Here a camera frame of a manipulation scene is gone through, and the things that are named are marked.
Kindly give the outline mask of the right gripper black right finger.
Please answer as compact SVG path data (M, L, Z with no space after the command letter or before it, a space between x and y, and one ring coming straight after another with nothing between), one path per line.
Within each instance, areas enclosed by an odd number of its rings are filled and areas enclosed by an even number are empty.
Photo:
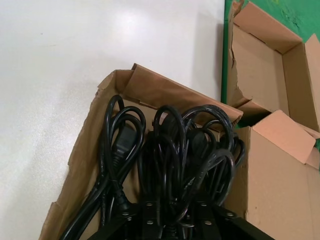
M237 218L224 207L198 200L195 202L195 239L249 240L251 237L235 223Z

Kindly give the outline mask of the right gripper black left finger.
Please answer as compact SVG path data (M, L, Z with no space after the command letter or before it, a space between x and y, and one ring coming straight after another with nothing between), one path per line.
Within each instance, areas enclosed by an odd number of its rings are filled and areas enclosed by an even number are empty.
M90 240L159 240L162 235L160 205L144 199L113 217Z

